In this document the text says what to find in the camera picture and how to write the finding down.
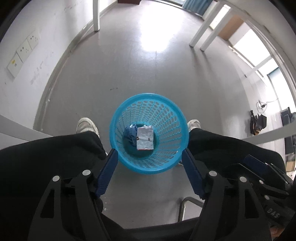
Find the black pants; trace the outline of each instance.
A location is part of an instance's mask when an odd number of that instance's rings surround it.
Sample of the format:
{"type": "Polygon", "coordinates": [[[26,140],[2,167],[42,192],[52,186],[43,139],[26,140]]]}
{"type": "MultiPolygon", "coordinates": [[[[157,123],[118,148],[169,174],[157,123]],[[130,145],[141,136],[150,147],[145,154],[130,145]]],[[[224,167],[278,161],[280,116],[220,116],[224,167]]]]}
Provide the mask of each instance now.
{"type": "MultiPolygon", "coordinates": [[[[190,132],[188,148],[197,160],[217,172],[248,154],[285,171],[278,153],[201,129],[190,132]]],[[[53,176],[59,175],[64,179],[75,177],[105,158],[100,139],[90,131],[36,140],[1,150],[0,240],[27,239],[39,200],[53,176]]],[[[107,231],[121,229],[104,216],[102,220],[107,231]]]]}

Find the blue plastic basket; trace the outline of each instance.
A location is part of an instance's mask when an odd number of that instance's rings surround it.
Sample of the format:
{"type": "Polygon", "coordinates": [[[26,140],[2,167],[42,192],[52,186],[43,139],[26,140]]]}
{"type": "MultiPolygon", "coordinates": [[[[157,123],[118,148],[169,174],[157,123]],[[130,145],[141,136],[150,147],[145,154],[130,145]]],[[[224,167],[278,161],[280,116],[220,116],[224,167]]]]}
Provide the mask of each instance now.
{"type": "Polygon", "coordinates": [[[144,93],[127,99],[115,111],[110,124],[110,142],[118,151],[118,159],[129,169],[142,174],[160,173],[175,166],[188,140],[187,122],[182,111],[171,100],[157,94],[144,93]],[[152,125],[153,151],[133,153],[128,150],[123,132],[131,124],[138,127],[152,125]]]}

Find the electrical outlet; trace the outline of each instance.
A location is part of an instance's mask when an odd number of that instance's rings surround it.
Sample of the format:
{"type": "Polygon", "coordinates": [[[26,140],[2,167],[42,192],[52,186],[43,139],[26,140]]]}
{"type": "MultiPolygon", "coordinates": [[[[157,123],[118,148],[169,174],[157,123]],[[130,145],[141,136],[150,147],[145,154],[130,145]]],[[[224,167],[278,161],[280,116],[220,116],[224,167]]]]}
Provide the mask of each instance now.
{"type": "Polygon", "coordinates": [[[37,30],[35,30],[34,32],[32,32],[28,37],[27,40],[31,46],[31,49],[35,48],[35,46],[37,45],[38,41],[39,41],[39,33],[37,30]]]}
{"type": "Polygon", "coordinates": [[[15,56],[12,58],[12,60],[9,62],[9,65],[7,66],[7,68],[15,78],[19,73],[21,67],[22,67],[22,61],[20,60],[20,57],[16,53],[15,56]]]}
{"type": "Polygon", "coordinates": [[[27,39],[17,49],[17,53],[23,63],[28,58],[28,56],[30,55],[31,52],[32,52],[32,49],[31,49],[27,39]]]}

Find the crumpled white packet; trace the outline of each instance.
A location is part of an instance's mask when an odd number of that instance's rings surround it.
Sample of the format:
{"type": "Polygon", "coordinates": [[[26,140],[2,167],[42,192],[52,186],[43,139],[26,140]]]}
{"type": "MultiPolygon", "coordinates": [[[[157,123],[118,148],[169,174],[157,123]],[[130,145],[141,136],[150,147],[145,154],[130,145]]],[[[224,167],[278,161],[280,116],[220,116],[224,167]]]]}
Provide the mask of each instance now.
{"type": "Polygon", "coordinates": [[[153,128],[152,126],[138,127],[137,150],[153,150],[153,128]]]}

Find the silver screw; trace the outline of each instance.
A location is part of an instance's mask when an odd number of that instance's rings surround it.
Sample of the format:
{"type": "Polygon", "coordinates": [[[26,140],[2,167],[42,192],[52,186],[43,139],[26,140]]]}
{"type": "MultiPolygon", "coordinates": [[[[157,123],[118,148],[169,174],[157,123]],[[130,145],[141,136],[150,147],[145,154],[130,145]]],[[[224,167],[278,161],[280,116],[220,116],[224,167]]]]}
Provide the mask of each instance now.
{"type": "Polygon", "coordinates": [[[83,175],[83,176],[88,176],[90,173],[91,173],[90,170],[84,170],[84,171],[82,172],[82,175],[83,175]]]}
{"type": "Polygon", "coordinates": [[[247,179],[245,177],[240,177],[239,180],[243,183],[245,183],[247,181],[247,179]]]}
{"type": "Polygon", "coordinates": [[[209,171],[209,175],[215,177],[217,176],[217,173],[215,171],[209,171]]]}
{"type": "Polygon", "coordinates": [[[52,178],[52,180],[53,180],[54,182],[57,182],[57,181],[59,180],[59,176],[54,176],[54,177],[52,178]]]}

